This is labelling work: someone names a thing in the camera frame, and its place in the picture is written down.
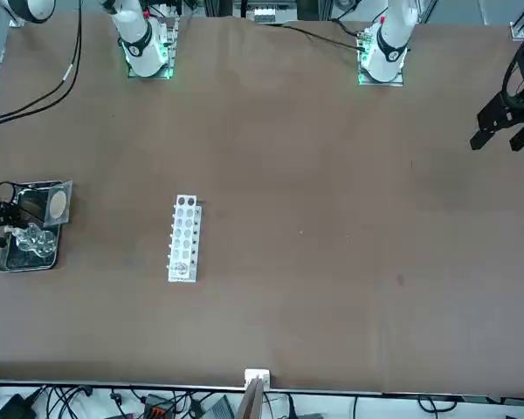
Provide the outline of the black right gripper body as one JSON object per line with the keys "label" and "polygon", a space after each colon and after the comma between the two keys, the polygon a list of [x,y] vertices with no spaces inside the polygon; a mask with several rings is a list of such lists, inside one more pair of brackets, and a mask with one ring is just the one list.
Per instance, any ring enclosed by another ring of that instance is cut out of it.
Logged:
{"label": "black right gripper body", "polygon": [[0,206],[0,225],[18,225],[21,211],[16,204]]}

